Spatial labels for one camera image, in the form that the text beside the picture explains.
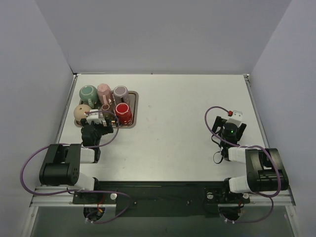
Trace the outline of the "red dotted mug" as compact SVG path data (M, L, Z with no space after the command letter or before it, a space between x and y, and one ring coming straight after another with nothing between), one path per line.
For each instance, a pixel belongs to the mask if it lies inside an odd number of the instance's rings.
M115 113L121 125L131 124L132 111L127 103L119 103L115 107Z

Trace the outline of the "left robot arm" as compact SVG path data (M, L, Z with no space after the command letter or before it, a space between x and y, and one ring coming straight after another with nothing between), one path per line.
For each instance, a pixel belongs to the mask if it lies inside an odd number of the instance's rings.
M81 164L97 163L100 159L100 140L103 135L113 133L109 119L101 123L88 123L81 120L80 144L51 144L39 171L39 181L46 186L68 186L84 191L84 197L90 203L101 199L101 190L95 187L96 178L80 172Z

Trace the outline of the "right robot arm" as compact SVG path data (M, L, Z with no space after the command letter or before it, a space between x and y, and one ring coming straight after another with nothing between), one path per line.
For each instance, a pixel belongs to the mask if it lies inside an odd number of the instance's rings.
M236 125L231 119L217 116L212 132L222 140L218 143L221 161L233 161L246 165L246 174L229 178L228 185L220 191L221 198L231 202L239 193L271 192L287 190L289 180L276 148L241 148L239 141L246 128L245 123Z

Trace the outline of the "pink faceted mug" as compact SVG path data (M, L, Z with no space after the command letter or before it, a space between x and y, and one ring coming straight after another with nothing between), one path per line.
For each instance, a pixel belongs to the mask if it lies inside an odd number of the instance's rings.
M105 83L99 84L97 86L97 94L98 94L100 102L103 105L105 105L105 104L108 104L108 105L112 104L112 102L113 102L112 91L111 91L110 87L107 84L105 84Z

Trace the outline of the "brown striped small mug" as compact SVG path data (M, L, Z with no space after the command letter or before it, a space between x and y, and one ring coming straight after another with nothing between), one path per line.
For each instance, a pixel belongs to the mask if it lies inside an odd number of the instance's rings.
M109 104L103 104L101 107L102 111L111 111L111 106Z

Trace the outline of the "mauve mug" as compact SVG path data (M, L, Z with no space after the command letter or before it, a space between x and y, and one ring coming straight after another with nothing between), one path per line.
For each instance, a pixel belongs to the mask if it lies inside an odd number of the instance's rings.
M116 104L120 104L120 103L130 104L129 91L123 85L119 85L114 88L113 96L114 96L114 100Z

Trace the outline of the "beige round mug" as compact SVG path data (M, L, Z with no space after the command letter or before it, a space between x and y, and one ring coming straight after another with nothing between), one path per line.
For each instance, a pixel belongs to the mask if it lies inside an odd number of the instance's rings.
M76 106L73 112L76 123L79 123L81 119L85 119L87 117L85 112L89 112L90 110L91 107L86 104Z

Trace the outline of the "green round mug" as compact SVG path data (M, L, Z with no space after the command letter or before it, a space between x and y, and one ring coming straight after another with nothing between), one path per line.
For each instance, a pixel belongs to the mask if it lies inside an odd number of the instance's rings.
M81 101L87 104L92 109L95 108L96 103L98 102L97 88L92 85L85 85L79 91L79 97Z

